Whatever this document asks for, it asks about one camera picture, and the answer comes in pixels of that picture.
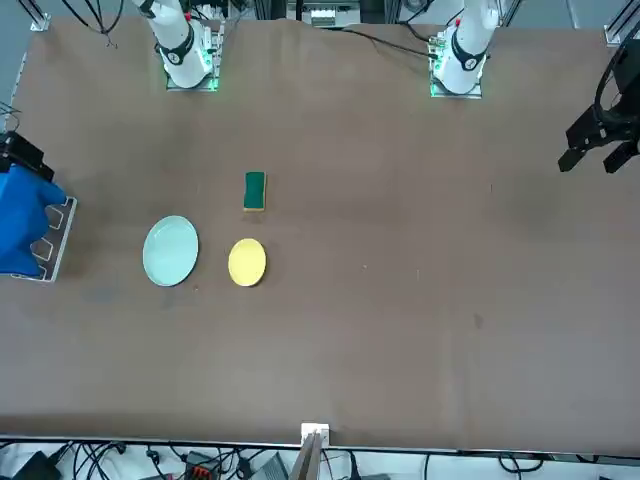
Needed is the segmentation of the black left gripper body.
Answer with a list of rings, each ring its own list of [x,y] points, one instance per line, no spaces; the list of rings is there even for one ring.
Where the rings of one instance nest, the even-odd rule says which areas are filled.
[[[633,123],[639,121],[639,40],[631,39],[621,46],[604,78],[613,77],[619,93],[618,102],[604,111],[607,123]]]

